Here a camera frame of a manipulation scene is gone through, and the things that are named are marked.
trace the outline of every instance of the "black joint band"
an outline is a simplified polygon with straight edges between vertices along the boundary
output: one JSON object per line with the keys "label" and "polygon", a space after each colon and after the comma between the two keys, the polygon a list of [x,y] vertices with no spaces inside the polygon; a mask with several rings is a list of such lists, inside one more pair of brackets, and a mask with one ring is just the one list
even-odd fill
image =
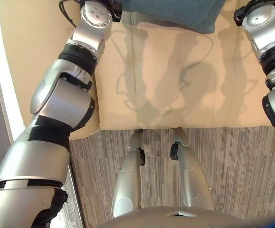
{"label": "black joint band", "polygon": [[275,47],[269,49],[261,56],[260,64],[266,75],[275,69]]}
{"label": "black joint band", "polygon": [[82,46],[75,44],[67,44],[59,55],[58,59],[70,61],[80,66],[90,75],[94,74],[97,62],[96,57],[90,51]]}
{"label": "black joint band", "polygon": [[45,141],[61,145],[67,150],[70,148],[69,136],[72,127],[61,121],[39,116],[35,127],[32,128],[29,135],[29,141]]}
{"label": "black joint band", "polygon": [[[4,188],[7,180],[0,181],[0,189]],[[50,186],[55,188],[61,188],[62,183],[56,180],[43,180],[43,179],[29,179],[28,186]]]}

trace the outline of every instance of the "striped carpet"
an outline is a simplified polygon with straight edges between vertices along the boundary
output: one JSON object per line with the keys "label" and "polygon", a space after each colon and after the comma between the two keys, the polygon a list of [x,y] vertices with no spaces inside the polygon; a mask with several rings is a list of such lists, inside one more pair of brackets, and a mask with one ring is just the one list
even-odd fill
{"label": "striped carpet", "polygon": [[[111,219],[117,174],[133,131],[99,131],[71,142],[71,162],[88,228]],[[186,129],[205,171],[216,210],[243,219],[275,214],[275,128]],[[144,130],[142,207],[181,205],[172,130]]]}

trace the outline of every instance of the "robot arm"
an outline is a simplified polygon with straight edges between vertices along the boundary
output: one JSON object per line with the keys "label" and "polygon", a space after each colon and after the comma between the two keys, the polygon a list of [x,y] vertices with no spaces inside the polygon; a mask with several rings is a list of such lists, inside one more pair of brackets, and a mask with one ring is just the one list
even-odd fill
{"label": "robot arm", "polygon": [[262,105],[275,127],[275,0],[253,0],[235,11],[234,20],[243,26],[264,73],[270,92]]}
{"label": "robot arm", "polygon": [[0,228],[44,228],[67,200],[69,135],[95,109],[87,91],[115,17],[108,8],[85,2],[81,23],[32,97],[32,121],[0,164]]}

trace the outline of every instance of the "black tape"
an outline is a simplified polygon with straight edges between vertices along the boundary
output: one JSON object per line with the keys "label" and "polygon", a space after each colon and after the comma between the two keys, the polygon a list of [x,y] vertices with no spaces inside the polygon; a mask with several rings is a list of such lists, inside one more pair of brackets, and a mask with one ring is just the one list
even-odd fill
{"label": "black tape", "polygon": [[32,128],[28,141],[45,141],[70,148],[69,136],[72,127],[61,121],[40,115]]}
{"label": "black tape", "polygon": [[65,191],[57,188],[54,190],[55,194],[51,202],[51,207],[37,214],[31,228],[45,228],[46,224],[56,217],[58,212],[62,209],[63,204],[67,201],[68,194]]}

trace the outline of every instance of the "black cable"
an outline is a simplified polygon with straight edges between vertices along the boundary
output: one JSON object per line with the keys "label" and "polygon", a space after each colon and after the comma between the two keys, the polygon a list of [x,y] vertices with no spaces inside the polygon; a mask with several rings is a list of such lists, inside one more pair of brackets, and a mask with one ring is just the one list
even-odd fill
{"label": "black cable", "polygon": [[64,6],[64,2],[65,1],[69,1],[69,0],[61,0],[60,2],[59,2],[59,9],[60,9],[60,11],[62,12],[62,14],[63,14],[63,16],[65,16],[65,18],[71,23],[71,25],[73,25],[75,28],[76,28],[76,25],[75,25],[75,23],[73,22],[73,20],[69,17],[69,15],[67,14],[67,12],[66,12],[66,9],[65,9],[65,6]]}

